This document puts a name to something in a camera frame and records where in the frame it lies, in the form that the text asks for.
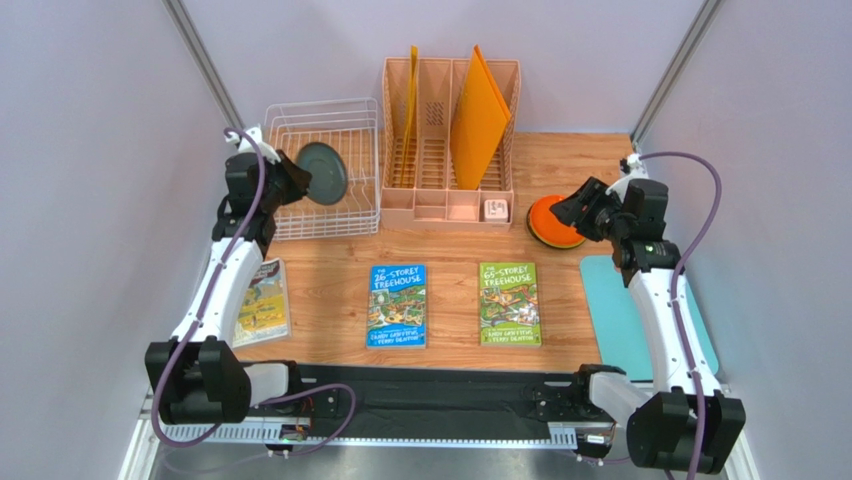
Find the black plate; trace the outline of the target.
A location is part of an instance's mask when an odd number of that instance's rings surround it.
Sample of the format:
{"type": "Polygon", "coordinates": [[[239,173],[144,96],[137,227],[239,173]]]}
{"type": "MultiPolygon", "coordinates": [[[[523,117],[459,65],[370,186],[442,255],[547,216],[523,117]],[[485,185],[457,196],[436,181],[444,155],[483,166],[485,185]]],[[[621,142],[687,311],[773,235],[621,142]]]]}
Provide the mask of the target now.
{"type": "Polygon", "coordinates": [[[298,152],[296,165],[311,174],[307,197],[323,206],[339,203],[346,195],[348,174],[340,154],[329,144],[311,142],[298,152]]]}

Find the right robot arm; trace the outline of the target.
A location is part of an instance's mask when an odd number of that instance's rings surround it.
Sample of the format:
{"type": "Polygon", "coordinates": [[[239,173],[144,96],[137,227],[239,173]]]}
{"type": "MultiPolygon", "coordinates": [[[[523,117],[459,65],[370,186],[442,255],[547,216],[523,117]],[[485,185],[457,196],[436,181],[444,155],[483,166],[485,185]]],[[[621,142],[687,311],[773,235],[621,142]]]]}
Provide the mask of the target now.
{"type": "Polygon", "coordinates": [[[683,257],[664,237],[667,205],[660,182],[632,179],[617,192],[591,177],[550,211],[585,239],[612,245],[652,355],[653,394],[618,367],[584,364],[576,373],[582,401],[625,428],[635,466],[694,478],[721,472],[746,412],[741,400],[722,393],[703,357],[686,304],[683,257]]]}

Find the lime green plate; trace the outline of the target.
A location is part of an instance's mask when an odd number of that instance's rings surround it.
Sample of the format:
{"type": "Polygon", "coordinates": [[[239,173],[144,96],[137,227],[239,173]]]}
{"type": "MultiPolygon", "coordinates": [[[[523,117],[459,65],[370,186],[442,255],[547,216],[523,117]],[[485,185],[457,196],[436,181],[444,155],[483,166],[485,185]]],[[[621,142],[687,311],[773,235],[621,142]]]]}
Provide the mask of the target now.
{"type": "Polygon", "coordinates": [[[569,229],[566,233],[557,232],[555,235],[547,235],[537,232],[541,244],[559,250],[570,250],[579,247],[586,242],[586,238],[575,230],[569,229]]]}

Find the orange plate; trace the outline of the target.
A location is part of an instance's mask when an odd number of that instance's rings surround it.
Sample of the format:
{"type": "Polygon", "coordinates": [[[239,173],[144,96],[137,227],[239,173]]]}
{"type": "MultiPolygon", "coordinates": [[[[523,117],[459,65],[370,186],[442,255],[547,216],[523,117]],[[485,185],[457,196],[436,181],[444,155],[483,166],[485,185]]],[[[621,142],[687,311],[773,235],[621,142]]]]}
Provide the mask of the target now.
{"type": "Polygon", "coordinates": [[[531,205],[527,216],[531,218],[535,231],[547,235],[555,235],[557,232],[566,233],[569,229],[575,230],[572,227],[562,225],[549,211],[551,205],[564,199],[565,197],[561,195],[547,195],[537,199],[531,205]]]}

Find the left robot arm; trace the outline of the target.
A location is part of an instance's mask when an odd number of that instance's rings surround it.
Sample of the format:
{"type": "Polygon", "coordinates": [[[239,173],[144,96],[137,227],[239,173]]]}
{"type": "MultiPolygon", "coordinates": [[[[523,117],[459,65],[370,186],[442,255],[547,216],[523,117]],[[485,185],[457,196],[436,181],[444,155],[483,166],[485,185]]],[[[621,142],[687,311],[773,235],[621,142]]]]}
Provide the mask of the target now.
{"type": "Polygon", "coordinates": [[[217,209],[212,249],[188,314],[167,341],[149,345],[144,363],[162,391],[158,416],[167,425],[242,422],[249,410],[286,396],[293,361],[246,366],[232,350],[239,312],[275,234],[275,211],[301,200],[310,173],[282,150],[260,168],[253,152],[226,163],[228,192],[217,209]]]}

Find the red floral plate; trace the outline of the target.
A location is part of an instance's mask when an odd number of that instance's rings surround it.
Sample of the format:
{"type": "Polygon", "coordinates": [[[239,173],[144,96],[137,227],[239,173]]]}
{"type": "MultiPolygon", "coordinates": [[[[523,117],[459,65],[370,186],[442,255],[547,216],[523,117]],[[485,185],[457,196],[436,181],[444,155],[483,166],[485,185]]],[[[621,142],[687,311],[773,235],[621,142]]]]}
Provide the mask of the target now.
{"type": "Polygon", "coordinates": [[[527,230],[529,236],[532,239],[534,239],[535,241],[539,241],[539,237],[538,237],[538,235],[535,231],[535,228],[532,225],[532,220],[529,216],[527,216],[526,219],[525,219],[525,225],[526,225],[526,230],[527,230]]]}

